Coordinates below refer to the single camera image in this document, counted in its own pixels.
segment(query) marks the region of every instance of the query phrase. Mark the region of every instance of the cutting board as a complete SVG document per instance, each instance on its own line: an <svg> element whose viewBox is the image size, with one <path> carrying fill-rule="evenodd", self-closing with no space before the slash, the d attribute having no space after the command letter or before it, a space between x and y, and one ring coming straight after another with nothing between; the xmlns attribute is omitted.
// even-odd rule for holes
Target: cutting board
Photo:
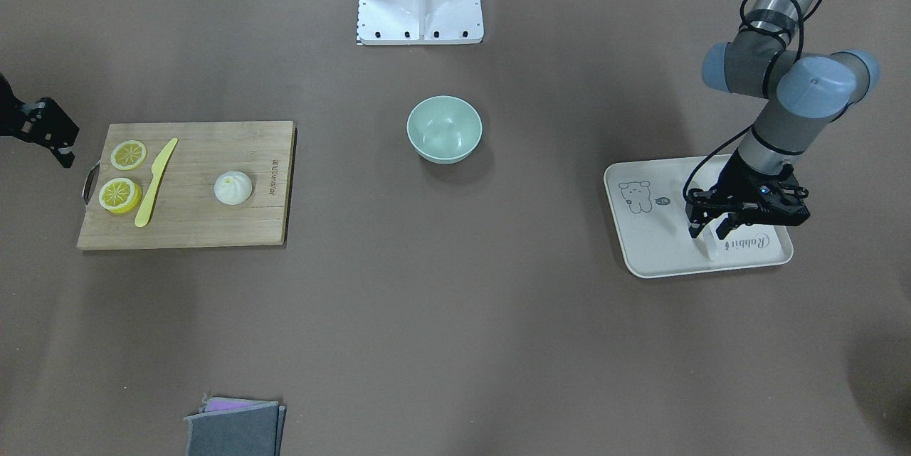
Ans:
<svg viewBox="0 0 911 456"><path fill-rule="evenodd" d="M152 179L152 162L171 138L177 147L162 177L149 225L137 228L134 209L112 215L98 203L98 188L117 177L139 184ZM288 223L294 160L294 122L114 123L107 129L98 180L79 232L83 250L205 248L282 245ZM127 139L146 144L145 161L120 171L111 151ZM243 171L253 194L238 206L215 198L218 175Z"/></svg>

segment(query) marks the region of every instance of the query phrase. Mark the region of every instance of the bowl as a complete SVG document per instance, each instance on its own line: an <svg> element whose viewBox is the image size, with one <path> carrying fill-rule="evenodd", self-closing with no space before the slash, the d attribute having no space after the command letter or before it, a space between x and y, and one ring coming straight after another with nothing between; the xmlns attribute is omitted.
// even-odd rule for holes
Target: bowl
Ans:
<svg viewBox="0 0 911 456"><path fill-rule="evenodd" d="M456 97L431 97L408 115L408 139L421 157L436 164L454 164L468 157L481 141L481 116Z"/></svg>

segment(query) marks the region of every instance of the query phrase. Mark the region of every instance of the knife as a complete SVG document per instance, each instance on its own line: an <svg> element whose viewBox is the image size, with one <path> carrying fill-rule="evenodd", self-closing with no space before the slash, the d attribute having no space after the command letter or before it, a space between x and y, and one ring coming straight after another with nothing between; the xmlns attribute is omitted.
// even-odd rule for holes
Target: knife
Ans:
<svg viewBox="0 0 911 456"><path fill-rule="evenodd" d="M152 217L152 209L155 207L155 197L159 194L159 184L162 183L162 175L165 173L165 167L168 165L170 154L177 145L177 138L172 138L165 148L159 152L159 156L152 162L152 184L149 184L149 190L146 196L142 197L142 203L139 204L139 213L136 213L136 226L149 225L149 219Z"/></svg>

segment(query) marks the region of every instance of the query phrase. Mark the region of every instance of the lemon slice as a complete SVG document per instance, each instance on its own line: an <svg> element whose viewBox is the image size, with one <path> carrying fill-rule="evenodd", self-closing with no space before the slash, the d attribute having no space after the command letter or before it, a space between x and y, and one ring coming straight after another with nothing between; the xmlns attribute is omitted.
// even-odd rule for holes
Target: lemon slice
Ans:
<svg viewBox="0 0 911 456"><path fill-rule="evenodd" d="M127 178L111 179L98 191L98 203L115 215L128 213L139 205L142 190Z"/></svg>
<svg viewBox="0 0 911 456"><path fill-rule="evenodd" d="M111 164L120 171L136 168L146 160L146 145L136 139L118 144L111 152Z"/></svg>

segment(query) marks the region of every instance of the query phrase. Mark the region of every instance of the folded cloth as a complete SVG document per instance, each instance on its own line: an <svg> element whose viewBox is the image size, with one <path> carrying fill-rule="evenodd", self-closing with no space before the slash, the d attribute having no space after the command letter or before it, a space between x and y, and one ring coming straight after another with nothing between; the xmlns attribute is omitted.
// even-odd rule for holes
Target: folded cloth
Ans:
<svg viewBox="0 0 911 456"><path fill-rule="evenodd" d="M276 401L208 398L186 417L186 456L278 456L284 416Z"/></svg>

